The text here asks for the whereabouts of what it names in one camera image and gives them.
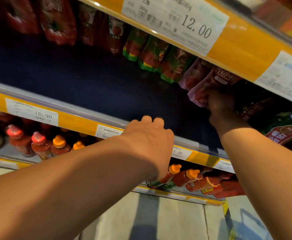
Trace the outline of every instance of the supermarket shelf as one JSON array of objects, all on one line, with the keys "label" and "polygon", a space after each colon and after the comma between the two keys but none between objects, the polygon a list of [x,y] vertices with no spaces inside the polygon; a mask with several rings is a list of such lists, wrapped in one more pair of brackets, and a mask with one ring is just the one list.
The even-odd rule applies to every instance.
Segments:
[{"label": "supermarket shelf", "polygon": [[[24,158],[19,155],[10,144],[5,144],[0,149],[0,167],[8,169],[20,169],[39,163],[41,159],[38,156]],[[188,201],[202,205],[220,206],[224,203],[225,199],[217,199],[212,195],[204,195],[200,191],[189,192],[185,187],[179,188],[176,191],[166,192],[162,190],[150,189],[146,183],[143,183],[133,189],[133,192],[148,194],[158,197],[165,197],[181,201]]]},{"label": "supermarket shelf", "polygon": [[[135,5],[143,5],[142,0],[80,0],[91,5],[101,11],[113,15],[135,27],[138,27],[154,36],[157,36],[177,47],[180,47],[190,53],[195,54],[215,65],[218,65],[230,72],[233,72],[251,82],[255,82],[264,75],[264,72],[275,61],[275,59],[284,52],[288,56],[289,62],[292,63],[292,39],[267,25],[251,18],[247,8],[238,6],[229,0],[184,0],[191,6],[204,6],[204,9],[214,10],[220,15],[229,17],[220,36],[213,44],[212,48],[206,54],[198,52],[195,48],[191,48],[187,43],[174,38],[172,32],[167,32],[164,28],[154,27],[147,22],[140,21],[135,14],[127,14],[128,1],[135,2]],[[149,12],[154,16],[160,16],[165,22],[168,20],[169,13],[184,14],[185,7],[177,5],[175,0],[151,0],[157,4],[157,8],[150,7]],[[284,69],[279,74],[284,78],[290,77],[292,73],[286,74]],[[264,87],[280,96],[292,101],[292,92],[287,95],[287,90],[278,88],[277,83],[257,85]],[[280,84],[282,86],[290,86],[289,81]]]},{"label": "supermarket shelf", "polygon": [[188,150],[182,159],[233,172],[209,111],[190,102],[179,85],[97,48],[5,35],[0,33],[0,111],[8,112],[5,99],[12,99],[55,112],[54,125],[93,136],[98,125],[123,131],[143,115],[162,117],[177,150]]}]

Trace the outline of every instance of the tiled floor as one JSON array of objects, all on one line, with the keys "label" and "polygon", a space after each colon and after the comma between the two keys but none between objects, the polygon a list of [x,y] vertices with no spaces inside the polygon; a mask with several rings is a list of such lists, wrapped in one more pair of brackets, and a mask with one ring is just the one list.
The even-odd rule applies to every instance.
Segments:
[{"label": "tiled floor", "polygon": [[[10,172],[0,168],[0,174]],[[270,240],[245,196],[228,199],[236,231],[246,239]],[[221,206],[203,206],[167,198],[129,193],[81,235],[82,240],[226,240]]]}]

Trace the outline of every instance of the white price label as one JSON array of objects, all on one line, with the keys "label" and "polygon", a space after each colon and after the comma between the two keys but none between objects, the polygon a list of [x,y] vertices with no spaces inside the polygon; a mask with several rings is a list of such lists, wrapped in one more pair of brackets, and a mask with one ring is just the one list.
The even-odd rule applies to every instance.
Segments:
[{"label": "white price label", "polygon": [[198,204],[202,204],[202,205],[206,205],[207,204],[207,200],[201,200],[201,199],[197,199],[197,198],[189,198],[188,201],[194,202],[194,203],[198,203]]},{"label": "white price label", "polygon": [[137,193],[148,194],[148,195],[154,195],[156,193],[156,191],[153,189],[143,188],[143,187],[136,187],[133,191]]},{"label": "white price label", "polygon": [[255,84],[292,101],[292,56],[281,51]]},{"label": "white price label", "polygon": [[26,119],[58,126],[58,113],[9,98],[5,98],[7,112]]},{"label": "white price label", "polygon": [[220,159],[217,164],[214,166],[216,169],[220,169],[222,171],[226,171],[229,173],[235,173],[230,161]]},{"label": "white price label", "polygon": [[124,0],[122,14],[203,56],[229,19],[204,0]]},{"label": "white price label", "polygon": [[0,160],[0,167],[9,168],[9,169],[18,169],[18,166],[16,163],[11,162],[11,161],[4,161],[4,160]]},{"label": "white price label", "polygon": [[174,148],[172,149],[172,157],[179,158],[181,160],[186,160],[191,153],[191,150],[183,149],[177,146],[174,146]]},{"label": "white price label", "polygon": [[168,198],[175,199],[175,200],[186,200],[187,196],[170,193],[168,195]]},{"label": "white price label", "polygon": [[111,128],[111,127],[108,127],[105,125],[98,124],[95,136],[99,137],[99,138],[106,139],[106,138],[112,137],[112,136],[119,136],[122,133],[123,133],[122,130],[114,129],[114,128]]}]

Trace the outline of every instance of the dark shelf surface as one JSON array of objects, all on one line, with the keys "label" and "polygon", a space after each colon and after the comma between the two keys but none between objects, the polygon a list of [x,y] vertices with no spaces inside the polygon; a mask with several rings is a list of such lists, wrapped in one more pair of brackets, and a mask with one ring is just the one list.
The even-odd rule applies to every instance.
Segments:
[{"label": "dark shelf surface", "polygon": [[0,83],[126,121],[162,117],[175,135],[213,152],[222,148],[210,112],[189,101],[186,90],[98,47],[0,30]]}]

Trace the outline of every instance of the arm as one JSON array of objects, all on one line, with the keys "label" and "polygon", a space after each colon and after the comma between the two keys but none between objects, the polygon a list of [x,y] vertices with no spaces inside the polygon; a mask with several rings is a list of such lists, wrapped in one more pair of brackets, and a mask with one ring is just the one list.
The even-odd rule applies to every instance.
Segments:
[{"label": "arm", "polygon": [[0,240],[73,239],[145,180],[167,173],[174,135],[144,116],[122,135],[0,176]]},{"label": "arm", "polygon": [[232,97],[208,94],[210,121],[247,197],[274,239],[292,239],[292,151],[239,118]]}]

